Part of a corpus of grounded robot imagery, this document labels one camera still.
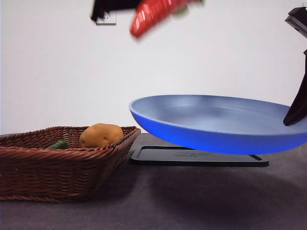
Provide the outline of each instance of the brown wicker basket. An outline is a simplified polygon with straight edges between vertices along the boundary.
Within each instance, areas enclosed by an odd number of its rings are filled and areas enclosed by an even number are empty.
[[[50,127],[0,137],[0,200],[84,201],[122,163],[141,130],[99,148],[80,148],[84,127]],[[62,139],[69,149],[45,149]]]

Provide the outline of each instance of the red object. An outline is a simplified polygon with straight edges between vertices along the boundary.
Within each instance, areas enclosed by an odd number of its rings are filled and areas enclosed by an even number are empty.
[[[141,37],[157,23],[164,20],[171,13],[195,0],[144,0],[136,9],[136,15],[130,28],[130,33]]]

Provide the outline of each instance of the gray table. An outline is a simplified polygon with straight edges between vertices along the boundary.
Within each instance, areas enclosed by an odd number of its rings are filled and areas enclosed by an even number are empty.
[[[132,150],[139,145],[170,144],[141,134]],[[128,158],[90,201],[1,202],[1,229],[307,229],[307,144],[266,157],[270,166],[260,168],[146,166]]]

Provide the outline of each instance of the electrical outlet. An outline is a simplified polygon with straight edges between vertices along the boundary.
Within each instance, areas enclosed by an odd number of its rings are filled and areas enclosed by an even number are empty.
[[[98,18],[96,25],[116,25],[116,11],[105,12],[104,18]]]

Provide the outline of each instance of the white background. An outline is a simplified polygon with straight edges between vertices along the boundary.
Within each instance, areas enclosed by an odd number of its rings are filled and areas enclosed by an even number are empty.
[[[291,105],[306,39],[298,0],[207,0],[136,41],[133,10],[90,20],[94,0],[1,1],[1,133],[98,122],[138,126],[137,98],[212,94]]]

